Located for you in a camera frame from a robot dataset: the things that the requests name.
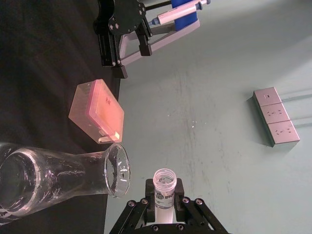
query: small plastic bottle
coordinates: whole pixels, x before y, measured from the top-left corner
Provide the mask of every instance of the small plastic bottle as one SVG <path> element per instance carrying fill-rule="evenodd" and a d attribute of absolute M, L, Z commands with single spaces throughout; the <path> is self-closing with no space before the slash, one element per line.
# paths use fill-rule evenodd
<path fill-rule="evenodd" d="M 172 223 L 176 174 L 170 169 L 159 169 L 154 174 L 153 183 L 155 187 L 156 223 Z"/>

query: black cloth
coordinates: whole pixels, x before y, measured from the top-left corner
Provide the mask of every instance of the black cloth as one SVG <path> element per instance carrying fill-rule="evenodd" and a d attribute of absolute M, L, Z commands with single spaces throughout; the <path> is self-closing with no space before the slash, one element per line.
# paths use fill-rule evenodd
<path fill-rule="evenodd" d="M 102 151 L 69 118 L 76 86 L 120 80 L 101 66 L 96 0 L 0 1 L 0 141 L 73 154 Z M 106 195 L 75 197 L 0 234 L 103 234 Z"/>

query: translucent pink container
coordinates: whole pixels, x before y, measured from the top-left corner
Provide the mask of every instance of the translucent pink container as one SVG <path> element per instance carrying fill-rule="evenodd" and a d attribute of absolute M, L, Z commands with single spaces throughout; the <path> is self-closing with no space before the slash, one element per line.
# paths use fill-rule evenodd
<path fill-rule="evenodd" d="M 69 118 L 98 144 L 122 140 L 124 111 L 102 79 L 77 86 Z"/>

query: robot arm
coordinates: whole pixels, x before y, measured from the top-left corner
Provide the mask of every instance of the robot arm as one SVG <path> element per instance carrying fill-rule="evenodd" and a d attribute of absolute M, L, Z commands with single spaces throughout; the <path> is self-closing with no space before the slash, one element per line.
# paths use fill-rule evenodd
<path fill-rule="evenodd" d="M 146 11 L 170 4 L 170 1 L 145 7 L 137 0 L 98 0 L 99 14 L 94 21 L 94 31 L 98 36 L 102 66 L 112 67 L 115 76 L 127 78 L 125 65 L 167 45 L 176 39 L 192 32 L 199 27 L 199 21 L 176 31 L 175 19 L 201 10 L 210 0 L 192 0 L 170 11 L 162 13 L 151 22 L 146 20 Z M 157 34 L 167 34 L 161 39 L 149 43 L 150 38 Z M 139 50 L 125 56 L 127 42 L 139 40 Z"/>
<path fill-rule="evenodd" d="M 154 224 L 155 197 L 153 180 L 146 180 L 145 198 L 140 202 L 128 201 L 125 209 L 111 230 L 111 234 L 229 234 L 219 220 L 197 198 L 195 201 L 184 196 L 182 180 L 177 179 L 175 187 L 175 214 L 178 222 L 173 224 Z"/>

